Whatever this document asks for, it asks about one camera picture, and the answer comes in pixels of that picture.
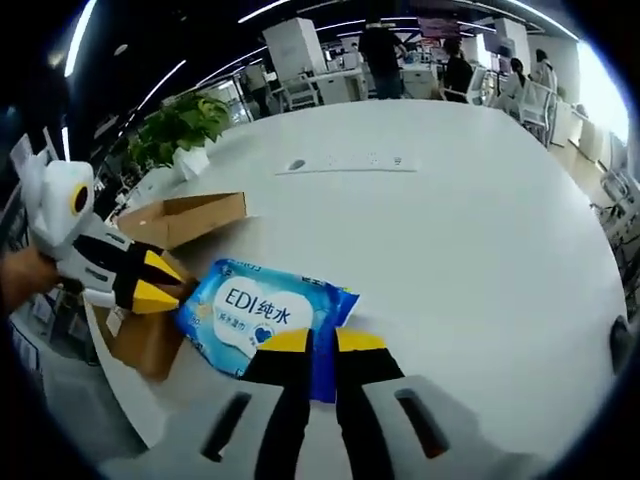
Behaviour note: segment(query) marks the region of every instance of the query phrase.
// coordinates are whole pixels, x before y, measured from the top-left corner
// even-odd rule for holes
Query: open cardboard box
[[[117,223],[133,240],[171,249],[245,216],[244,194],[235,193],[156,202],[125,215]],[[159,287],[182,303],[194,292],[198,281],[168,252],[163,258],[185,282],[179,287]],[[183,340],[174,322],[175,311],[134,315],[119,308],[92,308],[114,358],[150,380],[167,378]]]

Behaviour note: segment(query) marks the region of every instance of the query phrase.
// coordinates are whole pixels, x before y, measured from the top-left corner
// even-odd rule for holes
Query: yellow circle
[[[87,192],[86,198],[84,202],[81,205],[79,205],[80,199],[78,197],[80,196],[83,189],[85,189]],[[82,210],[84,210],[84,207],[88,201],[89,201],[89,187],[84,183],[77,185],[73,191],[73,195],[71,195],[70,202],[69,202],[69,206],[71,207],[71,213],[73,215],[78,215]]]

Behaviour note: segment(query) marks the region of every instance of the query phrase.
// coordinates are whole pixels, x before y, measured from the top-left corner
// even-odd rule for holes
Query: white pot
[[[209,166],[209,157],[204,147],[191,147],[189,151],[178,147],[173,154],[173,165],[180,180],[191,180]]]

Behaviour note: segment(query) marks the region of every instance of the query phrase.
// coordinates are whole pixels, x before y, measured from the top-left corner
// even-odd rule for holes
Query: blue wet wipes package
[[[178,311],[177,323],[212,366],[236,377],[273,335],[312,329],[310,398],[333,403],[333,331],[345,325],[358,297],[312,278],[218,260]]]

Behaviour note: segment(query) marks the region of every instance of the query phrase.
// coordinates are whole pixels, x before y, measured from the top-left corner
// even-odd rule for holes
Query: white round table
[[[276,175],[295,159],[369,153],[418,171]],[[243,191],[261,218],[216,245],[201,240],[206,258],[192,268],[228,255],[359,292],[350,325],[384,337],[405,374],[476,412],[505,450],[554,460],[601,406],[614,381],[609,329],[626,311],[613,254],[588,199],[502,112],[421,100],[319,107],[236,127],[209,157],[167,196]],[[230,381],[185,342],[169,378],[148,384],[90,323],[149,446],[168,415]],[[331,407],[312,408],[306,435],[299,477],[348,478]]]

